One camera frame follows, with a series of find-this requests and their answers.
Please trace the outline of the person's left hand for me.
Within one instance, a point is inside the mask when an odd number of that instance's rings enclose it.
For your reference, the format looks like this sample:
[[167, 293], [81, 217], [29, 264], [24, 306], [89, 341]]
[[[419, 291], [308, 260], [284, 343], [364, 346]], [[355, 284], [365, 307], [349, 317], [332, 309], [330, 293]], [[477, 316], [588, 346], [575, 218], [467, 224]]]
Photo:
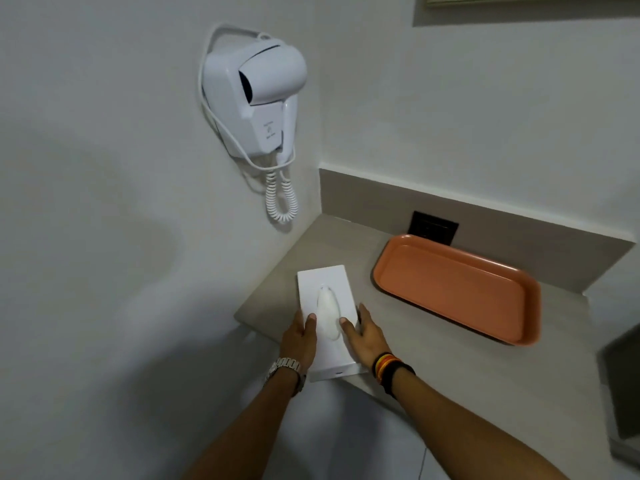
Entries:
[[314, 361], [316, 347], [305, 346], [305, 321], [306, 317], [302, 310], [297, 310], [292, 324], [282, 336], [278, 357], [288, 357], [299, 361], [302, 371], [307, 373]]

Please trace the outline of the person's right hand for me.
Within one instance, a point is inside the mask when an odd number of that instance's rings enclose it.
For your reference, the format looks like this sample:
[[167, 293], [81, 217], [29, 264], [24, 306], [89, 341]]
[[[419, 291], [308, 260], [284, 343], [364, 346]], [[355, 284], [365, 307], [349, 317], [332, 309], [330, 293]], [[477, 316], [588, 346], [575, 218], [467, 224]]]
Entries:
[[362, 341], [360, 345], [349, 344], [349, 346], [358, 361], [364, 367], [371, 369], [374, 360], [384, 352], [391, 352], [391, 349], [382, 330], [373, 322], [371, 313], [366, 306], [363, 303], [359, 304], [357, 311]]

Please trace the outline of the white tissue box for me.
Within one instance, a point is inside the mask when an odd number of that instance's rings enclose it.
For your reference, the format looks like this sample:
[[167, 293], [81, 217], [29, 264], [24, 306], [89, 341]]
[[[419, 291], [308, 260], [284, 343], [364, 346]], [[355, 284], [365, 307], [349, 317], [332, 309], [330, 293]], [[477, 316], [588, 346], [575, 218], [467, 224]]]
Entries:
[[340, 319], [358, 329], [358, 313], [344, 265], [299, 271], [298, 296], [303, 318], [316, 316], [316, 355], [307, 373], [311, 382], [363, 374], [343, 333]]

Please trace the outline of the person's left forearm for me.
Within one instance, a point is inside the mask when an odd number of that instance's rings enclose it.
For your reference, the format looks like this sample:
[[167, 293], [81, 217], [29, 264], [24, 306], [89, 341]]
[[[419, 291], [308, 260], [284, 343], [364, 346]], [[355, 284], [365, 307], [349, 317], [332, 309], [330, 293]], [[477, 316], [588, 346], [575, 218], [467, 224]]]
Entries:
[[261, 480], [295, 384], [294, 373], [278, 371], [182, 480]]

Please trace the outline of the person's right forearm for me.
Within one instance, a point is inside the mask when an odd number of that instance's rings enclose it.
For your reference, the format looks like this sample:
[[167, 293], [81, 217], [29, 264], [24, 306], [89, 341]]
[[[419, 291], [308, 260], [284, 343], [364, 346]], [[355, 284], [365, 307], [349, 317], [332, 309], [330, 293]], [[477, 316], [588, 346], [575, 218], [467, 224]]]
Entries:
[[394, 373], [392, 391], [451, 480], [569, 480], [535, 450], [407, 369]]

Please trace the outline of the silver wristwatch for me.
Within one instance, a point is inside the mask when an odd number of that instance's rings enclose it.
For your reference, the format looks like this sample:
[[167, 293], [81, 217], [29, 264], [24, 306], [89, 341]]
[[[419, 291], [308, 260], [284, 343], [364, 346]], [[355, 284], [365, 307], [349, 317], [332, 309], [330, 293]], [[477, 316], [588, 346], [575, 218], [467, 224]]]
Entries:
[[296, 376], [296, 384], [292, 392], [292, 397], [295, 397], [302, 391], [305, 386], [307, 375], [301, 369], [301, 364], [299, 361], [288, 358], [288, 357], [279, 357], [276, 361], [272, 363], [270, 366], [266, 378], [264, 380], [264, 385], [266, 385], [274, 375], [278, 373], [278, 371], [291, 371]]

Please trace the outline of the striped colourful wristbands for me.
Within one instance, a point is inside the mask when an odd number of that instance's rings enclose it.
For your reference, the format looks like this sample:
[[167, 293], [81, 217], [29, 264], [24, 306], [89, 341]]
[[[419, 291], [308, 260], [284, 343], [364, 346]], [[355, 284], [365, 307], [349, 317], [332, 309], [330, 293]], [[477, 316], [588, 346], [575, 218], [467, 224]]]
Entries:
[[371, 366], [372, 375], [375, 377], [378, 384], [382, 385], [385, 370], [389, 365], [400, 362], [402, 361], [391, 352], [384, 352], [380, 354]]

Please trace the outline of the orange plastic tray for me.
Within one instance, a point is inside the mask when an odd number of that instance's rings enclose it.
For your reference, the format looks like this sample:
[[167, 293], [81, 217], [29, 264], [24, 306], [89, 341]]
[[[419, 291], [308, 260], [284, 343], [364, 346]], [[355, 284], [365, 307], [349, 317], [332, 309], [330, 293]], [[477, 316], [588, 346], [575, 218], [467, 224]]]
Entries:
[[380, 290], [492, 339], [540, 339], [540, 284], [520, 269], [404, 234], [388, 241], [372, 277]]

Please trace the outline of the black wall socket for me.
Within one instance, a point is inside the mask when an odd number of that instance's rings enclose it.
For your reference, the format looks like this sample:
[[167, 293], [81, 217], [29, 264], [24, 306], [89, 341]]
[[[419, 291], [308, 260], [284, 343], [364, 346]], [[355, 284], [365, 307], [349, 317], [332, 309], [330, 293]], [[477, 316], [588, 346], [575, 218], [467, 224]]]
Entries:
[[459, 228], [459, 223], [413, 211], [407, 234], [450, 246]]

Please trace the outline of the white wall-mounted hair dryer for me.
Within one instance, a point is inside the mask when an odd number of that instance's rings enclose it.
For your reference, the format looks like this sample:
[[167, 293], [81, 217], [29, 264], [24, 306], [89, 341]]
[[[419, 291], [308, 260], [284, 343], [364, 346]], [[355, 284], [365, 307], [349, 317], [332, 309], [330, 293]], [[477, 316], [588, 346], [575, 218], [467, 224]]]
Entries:
[[228, 154], [251, 162], [293, 159], [298, 94], [307, 62], [295, 46], [231, 23], [213, 26], [198, 74], [198, 96]]

